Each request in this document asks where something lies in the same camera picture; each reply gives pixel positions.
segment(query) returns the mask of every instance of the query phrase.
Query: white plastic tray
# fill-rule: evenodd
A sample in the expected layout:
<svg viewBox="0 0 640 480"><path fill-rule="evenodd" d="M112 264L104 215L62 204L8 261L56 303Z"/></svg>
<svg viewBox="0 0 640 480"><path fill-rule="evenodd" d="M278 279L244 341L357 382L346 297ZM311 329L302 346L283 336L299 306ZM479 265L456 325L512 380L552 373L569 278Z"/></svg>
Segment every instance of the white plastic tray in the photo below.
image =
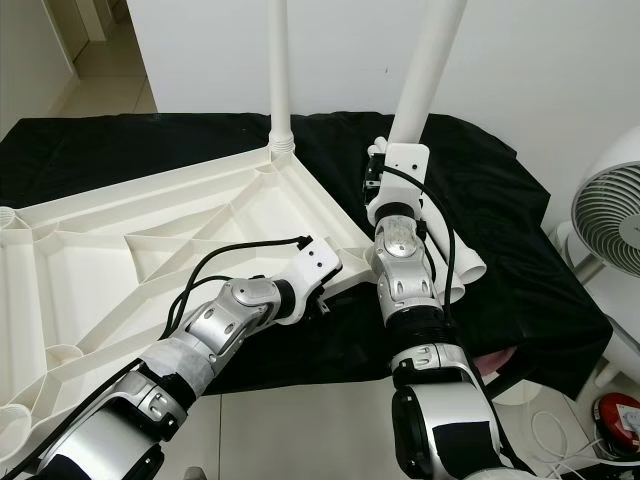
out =
<svg viewBox="0 0 640 480"><path fill-rule="evenodd" d="M0 462L16 463L63 414L161 333L193 266L224 245L325 238L334 295L375 281L371 242L294 157L266 148L0 212ZM204 269L272 275L294 246L222 255ZM194 291L187 308L217 294Z"/></svg>

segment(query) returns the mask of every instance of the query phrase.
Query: black cloth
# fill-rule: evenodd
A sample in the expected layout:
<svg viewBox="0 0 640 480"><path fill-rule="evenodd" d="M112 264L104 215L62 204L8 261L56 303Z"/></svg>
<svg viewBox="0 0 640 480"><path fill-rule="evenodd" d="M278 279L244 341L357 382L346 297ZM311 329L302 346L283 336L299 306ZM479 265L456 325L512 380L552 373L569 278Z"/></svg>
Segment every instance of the black cloth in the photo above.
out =
<svg viewBox="0 0 640 480"><path fill-rule="evenodd" d="M363 206L366 149L393 117L376 113L294 116L296 155L371 236ZM267 143L257 114L119 115L21 120L0 143L0 204L14 208L220 158ZM452 311L474 356L517 346L508 369L576 397L611 336L605 316L539 225L549 200L516 152L478 127L431 115L421 142L427 181L461 238L488 271ZM374 287L330 299L317 322L273 327L240 349L210 392L389 374Z"/></svg>

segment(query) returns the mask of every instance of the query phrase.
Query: pink object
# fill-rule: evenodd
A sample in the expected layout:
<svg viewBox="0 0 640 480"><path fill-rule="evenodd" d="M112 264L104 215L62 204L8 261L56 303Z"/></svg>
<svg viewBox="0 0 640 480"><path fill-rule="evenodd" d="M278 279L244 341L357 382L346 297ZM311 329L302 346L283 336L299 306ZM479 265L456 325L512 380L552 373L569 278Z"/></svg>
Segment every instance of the pink object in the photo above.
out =
<svg viewBox="0 0 640 480"><path fill-rule="evenodd" d="M505 363L507 363L516 351L516 347L509 347L499 352L489 353L488 355L482 355L473 359L473 363L476 364L480 375L483 377L495 372Z"/></svg>

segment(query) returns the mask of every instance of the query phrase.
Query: fan grille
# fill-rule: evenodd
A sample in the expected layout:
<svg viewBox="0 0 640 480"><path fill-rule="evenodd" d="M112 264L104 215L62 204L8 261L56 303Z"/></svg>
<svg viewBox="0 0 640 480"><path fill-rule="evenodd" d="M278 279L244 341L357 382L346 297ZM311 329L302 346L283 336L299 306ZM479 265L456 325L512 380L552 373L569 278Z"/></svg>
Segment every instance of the fan grille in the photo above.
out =
<svg viewBox="0 0 640 480"><path fill-rule="evenodd" d="M576 230L596 255L640 277L640 250L620 234L621 223L640 220L640 164L593 177L576 195L573 213Z"/></svg>

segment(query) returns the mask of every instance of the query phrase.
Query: red object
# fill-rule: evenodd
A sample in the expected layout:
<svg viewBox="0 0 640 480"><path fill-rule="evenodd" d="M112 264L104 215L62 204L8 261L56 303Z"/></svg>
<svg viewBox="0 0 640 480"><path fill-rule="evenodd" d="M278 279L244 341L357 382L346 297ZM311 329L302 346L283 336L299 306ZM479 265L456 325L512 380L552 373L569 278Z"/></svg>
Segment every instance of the red object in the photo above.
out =
<svg viewBox="0 0 640 480"><path fill-rule="evenodd" d="M640 402L635 398L622 393L609 393L596 401L593 416L608 441L626 453L636 453L640 439L634 432L624 429L618 405L640 409Z"/></svg>

